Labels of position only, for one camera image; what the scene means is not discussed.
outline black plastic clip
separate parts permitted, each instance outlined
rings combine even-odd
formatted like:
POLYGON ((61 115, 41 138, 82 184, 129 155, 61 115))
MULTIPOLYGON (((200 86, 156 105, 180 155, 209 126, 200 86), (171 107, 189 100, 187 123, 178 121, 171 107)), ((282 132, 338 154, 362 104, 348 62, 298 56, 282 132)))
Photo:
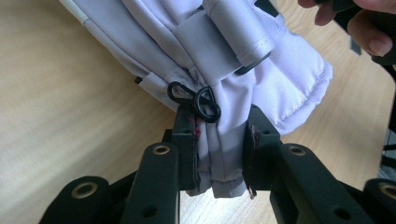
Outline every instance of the black plastic clip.
POLYGON ((180 82, 172 82, 169 84, 167 92, 171 100, 185 107, 205 122, 215 123, 220 119, 221 109, 216 103, 210 87, 203 87, 195 93, 180 82), (180 89, 186 92, 188 97, 176 97, 174 92, 180 91, 180 89))

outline wooden surface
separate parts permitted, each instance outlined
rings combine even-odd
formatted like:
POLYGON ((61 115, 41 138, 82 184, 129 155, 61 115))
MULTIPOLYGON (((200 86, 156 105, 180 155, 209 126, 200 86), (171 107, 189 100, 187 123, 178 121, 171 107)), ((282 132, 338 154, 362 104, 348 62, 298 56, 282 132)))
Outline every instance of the wooden surface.
MULTIPOLYGON (((282 140, 310 147, 336 178, 361 189, 376 177, 393 81, 350 51, 337 25, 315 27, 315 10, 276 4, 334 67, 323 103, 282 140)), ((37 223, 78 177, 112 183, 128 175, 173 125, 175 113, 140 90, 58 1, 1 1, 0 59, 0 223, 37 223)), ((181 223, 276 222, 267 192, 253 201, 182 193, 180 213, 181 223)))

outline human hand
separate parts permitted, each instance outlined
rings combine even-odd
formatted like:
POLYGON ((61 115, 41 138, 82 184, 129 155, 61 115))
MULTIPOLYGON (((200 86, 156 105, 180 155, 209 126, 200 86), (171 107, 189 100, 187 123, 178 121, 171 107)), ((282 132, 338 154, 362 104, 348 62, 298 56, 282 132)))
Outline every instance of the human hand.
MULTIPOLYGON (((374 11, 396 14, 396 0, 353 0, 356 5, 364 10, 360 11, 349 21, 347 26, 349 34, 368 53, 376 56, 384 56, 392 48, 391 38, 378 30, 373 21, 374 11)), ((301 7, 314 7, 314 0, 298 0, 301 7)), ((334 19, 336 13, 332 10, 332 1, 319 5, 316 25, 326 25, 334 19)))

